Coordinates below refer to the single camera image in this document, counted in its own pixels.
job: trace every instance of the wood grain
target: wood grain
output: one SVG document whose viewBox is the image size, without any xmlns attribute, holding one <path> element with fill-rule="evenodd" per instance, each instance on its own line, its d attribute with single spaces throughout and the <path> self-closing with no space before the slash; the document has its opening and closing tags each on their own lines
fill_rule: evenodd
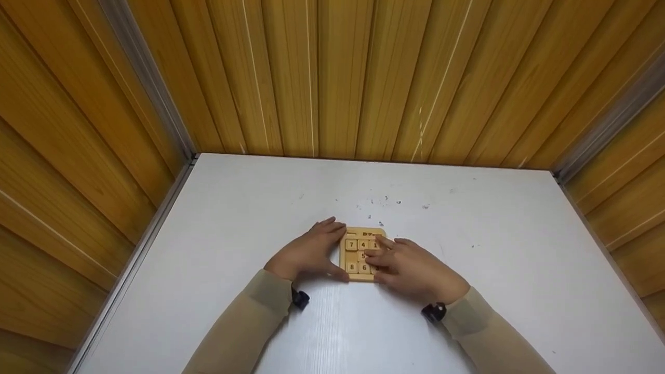
<svg viewBox="0 0 665 374">
<path fill-rule="evenodd" d="M 1 118 L 0 148 L 0 224 L 110 290 L 133 245 Z"/>
<path fill-rule="evenodd" d="M 205 0 L 173 0 L 171 4 L 224 149 L 245 153 L 247 145 Z"/>
<path fill-rule="evenodd" d="M 0 328 L 75 349 L 106 294 L 0 227 Z"/>
<path fill-rule="evenodd" d="M 654 2 L 655 0 L 614 2 L 531 124 L 505 157 L 502 166 L 517 168 L 533 157 L 630 37 Z"/>
<path fill-rule="evenodd" d="M 319 1 L 321 157 L 355 156 L 373 5 L 372 0 Z"/>
<path fill-rule="evenodd" d="M 0 367 L 7 374 L 62 374 L 72 349 L 0 329 Z"/>
<path fill-rule="evenodd" d="M 641 172 L 665 156 L 665 93 L 660 93 L 566 188 L 589 213 Z"/>
<path fill-rule="evenodd" d="M 433 0 L 392 153 L 426 162 L 480 34 L 490 0 Z"/>
<path fill-rule="evenodd" d="M 67 2 L 0 5 L 152 203 L 161 204 L 173 176 Z"/>
<path fill-rule="evenodd" d="M 284 154 L 260 0 L 208 3 L 217 43 L 252 154 Z"/>
<path fill-rule="evenodd" d="M 665 332 L 665 291 L 642 299 L 649 313 L 654 316 L 658 326 Z"/>
<path fill-rule="evenodd" d="M 155 207 L 0 11 L 0 116 L 127 238 Z"/>
<path fill-rule="evenodd" d="M 170 3 L 128 3 L 197 150 L 225 152 Z"/>
<path fill-rule="evenodd" d="M 97 0 L 67 0 L 79 23 L 85 28 L 106 67 L 122 89 L 134 112 L 146 129 L 173 176 L 184 165 L 183 154 L 176 149 L 164 128 L 134 68 L 118 43 Z"/>
<path fill-rule="evenodd" d="M 665 221 L 665 157 L 587 214 L 587 220 L 609 250 Z"/>
<path fill-rule="evenodd" d="M 319 155 L 317 2 L 263 2 L 284 154 Z"/>
<path fill-rule="evenodd" d="M 551 0 L 495 1 L 429 162 L 463 164 L 489 120 Z"/>
<path fill-rule="evenodd" d="M 397 0 L 379 1 L 374 5 L 356 142 L 357 159 L 390 160 L 392 157 L 430 4 L 430 0 Z"/>
<path fill-rule="evenodd" d="M 556 131 L 526 163 L 529 168 L 549 169 L 568 153 L 640 76 L 665 45 L 665 1 L 651 8 L 640 26 L 587 89 Z"/>
<path fill-rule="evenodd" d="M 543 19 L 466 164 L 501 164 L 614 0 L 560 0 Z"/>
<path fill-rule="evenodd" d="M 645 297 L 665 289 L 665 224 L 645 232 L 612 252 L 635 292 Z"/>
</svg>

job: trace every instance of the hand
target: hand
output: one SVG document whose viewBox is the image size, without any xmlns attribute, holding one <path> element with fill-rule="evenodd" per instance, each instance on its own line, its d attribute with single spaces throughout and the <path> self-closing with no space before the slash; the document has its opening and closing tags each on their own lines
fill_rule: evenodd
<svg viewBox="0 0 665 374">
<path fill-rule="evenodd" d="M 301 273 L 330 274 L 337 280 L 348 281 L 347 272 L 329 260 L 333 245 L 345 233 L 346 224 L 335 222 L 335 217 L 317 222 L 308 232 L 279 250 L 263 269 L 291 281 Z"/>
<path fill-rule="evenodd" d="M 381 267 L 374 281 L 422 303 L 446 305 L 461 299 L 471 286 L 461 275 L 409 239 L 376 236 L 380 250 L 366 250 L 368 264 Z"/>
</svg>

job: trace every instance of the beige sleeve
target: beige sleeve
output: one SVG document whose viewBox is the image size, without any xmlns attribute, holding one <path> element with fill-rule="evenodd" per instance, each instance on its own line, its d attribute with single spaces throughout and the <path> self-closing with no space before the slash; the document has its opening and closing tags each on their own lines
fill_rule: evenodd
<svg viewBox="0 0 665 374">
<path fill-rule="evenodd" d="M 554 373 L 513 326 L 471 288 L 447 306 L 443 324 L 478 369 L 478 373 Z"/>
<path fill-rule="evenodd" d="M 291 282 L 259 270 L 208 331 L 182 373 L 251 373 L 290 305 Z"/>
</svg>

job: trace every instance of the black watch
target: black watch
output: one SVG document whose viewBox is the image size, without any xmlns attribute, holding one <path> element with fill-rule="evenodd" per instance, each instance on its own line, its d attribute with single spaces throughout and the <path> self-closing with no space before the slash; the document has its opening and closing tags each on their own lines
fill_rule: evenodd
<svg viewBox="0 0 665 374">
<path fill-rule="evenodd" d="M 304 291 L 296 291 L 293 286 L 291 287 L 291 303 L 298 307 L 300 310 L 304 310 L 309 303 L 309 295 Z"/>
<path fill-rule="evenodd" d="M 439 323 L 446 316 L 446 305 L 444 303 L 430 304 L 420 311 L 429 322 Z"/>
</svg>

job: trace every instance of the table surface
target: table surface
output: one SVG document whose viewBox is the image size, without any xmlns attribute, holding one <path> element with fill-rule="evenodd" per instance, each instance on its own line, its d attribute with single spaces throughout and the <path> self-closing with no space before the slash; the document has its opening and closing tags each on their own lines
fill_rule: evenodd
<svg viewBox="0 0 665 374">
<path fill-rule="evenodd" d="M 418 242 L 558 373 L 662 373 L 665 346 L 548 172 L 203 154 L 80 373 L 180 373 L 281 246 L 335 215 Z M 337 259 L 338 252 L 332 254 Z M 471 373 L 421 305 L 311 280 L 256 373 Z"/>
</svg>

